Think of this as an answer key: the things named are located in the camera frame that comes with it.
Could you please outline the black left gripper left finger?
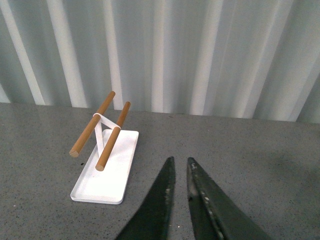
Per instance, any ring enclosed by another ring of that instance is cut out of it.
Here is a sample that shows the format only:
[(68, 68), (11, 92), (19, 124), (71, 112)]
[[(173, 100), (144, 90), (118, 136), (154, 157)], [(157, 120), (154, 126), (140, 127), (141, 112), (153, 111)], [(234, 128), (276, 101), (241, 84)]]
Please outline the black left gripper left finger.
[(175, 190), (175, 161), (169, 157), (141, 206), (116, 237), (117, 240), (166, 240)]

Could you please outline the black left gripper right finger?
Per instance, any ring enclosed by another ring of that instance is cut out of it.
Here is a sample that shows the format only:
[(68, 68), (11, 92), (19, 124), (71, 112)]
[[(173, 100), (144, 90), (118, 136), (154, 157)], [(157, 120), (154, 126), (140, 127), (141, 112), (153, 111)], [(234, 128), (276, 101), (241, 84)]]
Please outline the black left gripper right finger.
[(193, 233), (197, 240), (271, 239), (192, 157), (187, 160), (187, 189)]

